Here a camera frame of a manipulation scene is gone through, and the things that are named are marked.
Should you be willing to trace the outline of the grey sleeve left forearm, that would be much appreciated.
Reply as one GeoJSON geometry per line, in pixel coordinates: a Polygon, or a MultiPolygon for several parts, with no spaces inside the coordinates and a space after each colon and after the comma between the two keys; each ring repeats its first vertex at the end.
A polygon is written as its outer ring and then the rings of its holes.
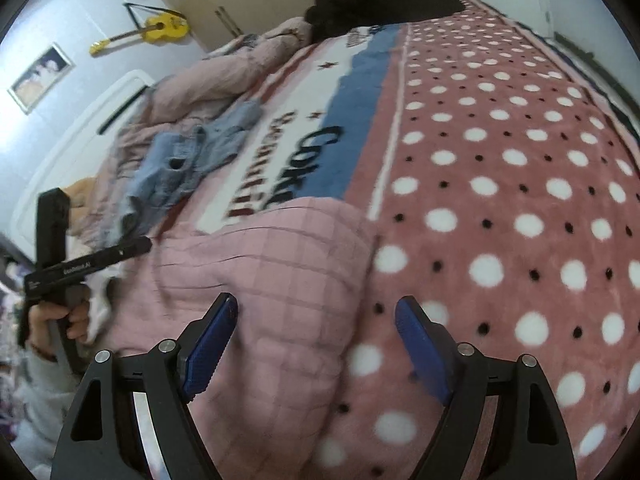
{"type": "Polygon", "coordinates": [[[12,448],[36,479],[49,479],[79,380],[31,346],[25,351],[22,372],[25,411],[12,448]]]}

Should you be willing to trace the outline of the person's left hand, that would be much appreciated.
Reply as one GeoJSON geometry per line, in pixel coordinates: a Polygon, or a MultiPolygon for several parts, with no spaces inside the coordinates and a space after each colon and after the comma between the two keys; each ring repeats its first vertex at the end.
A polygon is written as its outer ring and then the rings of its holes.
{"type": "Polygon", "coordinates": [[[52,326],[59,320],[70,322],[70,327],[66,330],[66,336],[70,340],[84,344],[88,339],[90,289],[86,285],[77,285],[68,293],[68,306],[40,301],[29,310],[28,345],[33,352],[49,361],[55,360],[52,326]]]}

